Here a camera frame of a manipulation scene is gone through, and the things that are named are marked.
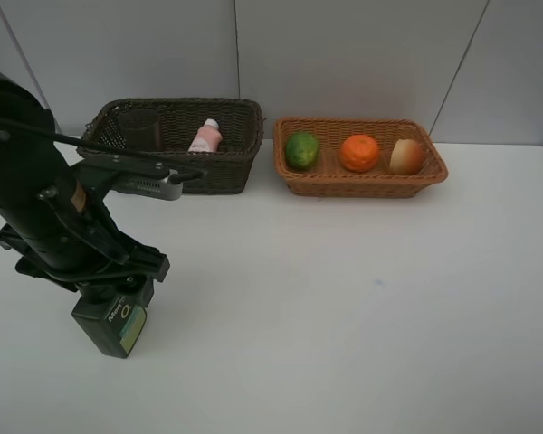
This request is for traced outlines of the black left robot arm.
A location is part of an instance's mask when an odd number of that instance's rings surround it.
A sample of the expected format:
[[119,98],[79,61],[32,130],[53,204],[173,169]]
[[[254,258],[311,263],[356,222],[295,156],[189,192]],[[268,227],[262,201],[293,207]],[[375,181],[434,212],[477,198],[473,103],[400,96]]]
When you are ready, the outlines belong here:
[[118,229],[106,182],[88,184],[56,140],[52,112],[0,73],[0,245],[20,254],[16,271],[71,292],[163,281],[167,256]]

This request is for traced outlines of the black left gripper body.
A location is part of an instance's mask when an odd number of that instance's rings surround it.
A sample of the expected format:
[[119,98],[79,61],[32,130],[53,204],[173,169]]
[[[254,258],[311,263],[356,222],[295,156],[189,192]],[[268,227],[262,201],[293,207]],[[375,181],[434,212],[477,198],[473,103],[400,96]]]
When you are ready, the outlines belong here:
[[0,158],[0,246],[21,256],[18,273],[71,292],[84,287],[139,290],[163,281],[167,256],[120,231],[103,202],[136,178],[169,178],[164,165],[135,158],[90,157],[68,165],[60,157]]

